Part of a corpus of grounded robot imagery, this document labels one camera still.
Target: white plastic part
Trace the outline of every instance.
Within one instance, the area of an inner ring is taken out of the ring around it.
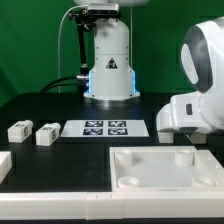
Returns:
[[[158,132],[158,138],[160,143],[173,143],[174,133],[172,132]]]
[[[223,191],[126,192],[123,218],[224,217]]]
[[[132,165],[119,167],[115,155],[125,150],[132,152]],[[193,146],[112,147],[110,165],[113,192],[195,191],[192,179],[199,176],[213,178],[215,190],[224,191],[224,169],[208,150]],[[131,187],[132,177],[139,185]]]
[[[36,144],[50,146],[59,137],[60,128],[58,123],[45,124],[36,132]]]
[[[124,150],[115,153],[115,164],[118,167],[129,167],[132,165],[132,152]]]
[[[121,177],[117,183],[120,188],[139,187],[139,180],[135,177]]]
[[[86,193],[2,193],[0,220],[85,219]]]
[[[0,152],[0,184],[12,168],[11,152]]]
[[[175,164],[177,166],[187,167],[192,166],[194,160],[194,153],[189,149],[180,149],[175,153]]]
[[[192,179],[193,187],[214,187],[215,181],[211,177],[198,176]]]
[[[32,134],[32,127],[32,121],[18,121],[8,129],[9,142],[22,143],[26,138],[28,138]]]

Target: warning label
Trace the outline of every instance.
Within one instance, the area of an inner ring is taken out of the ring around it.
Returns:
[[[117,69],[117,65],[114,61],[113,58],[110,59],[109,63],[107,64],[107,67],[108,69]]]

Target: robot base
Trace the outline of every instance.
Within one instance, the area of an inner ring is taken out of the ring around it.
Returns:
[[[100,107],[125,107],[131,104],[138,104],[140,102],[140,94],[124,100],[101,100],[84,94],[84,102]]]

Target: white paper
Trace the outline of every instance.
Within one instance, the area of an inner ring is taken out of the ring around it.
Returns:
[[[147,137],[144,120],[70,120],[61,137]]]

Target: cable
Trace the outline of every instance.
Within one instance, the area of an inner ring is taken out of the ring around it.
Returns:
[[[133,69],[133,8],[130,8],[130,20],[131,20],[131,47],[130,47],[130,63],[131,63],[131,68]]]
[[[47,93],[50,89],[53,89],[53,88],[56,88],[56,87],[61,87],[61,86],[75,86],[76,84],[74,83],[68,83],[68,84],[56,84],[56,85],[52,85],[52,86],[49,86],[48,88],[46,88],[44,90],[44,92],[42,93]]]
[[[62,28],[63,28],[63,25],[64,25],[65,18],[71,10],[77,9],[77,8],[85,8],[85,7],[87,7],[87,5],[80,5],[80,6],[71,7],[62,17],[60,27],[59,27],[59,32],[58,32],[58,79],[61,78],[61,32],[62,32]]]
[[[67,77],[63,77],[63,78],[60,78],[60,79],[56,79],[52,82],[50,82],[49,84],[47,84],[41,91],[40,93],[43,93],[46,91],[46,89],[48,89],[49,87],[53,86],[54,84],[56,83],[59,83],[59,82],[62,82],[62,81],[66,81],[66,80],[72,80],[72,79],[76,79],[75,76],[67,76]]]

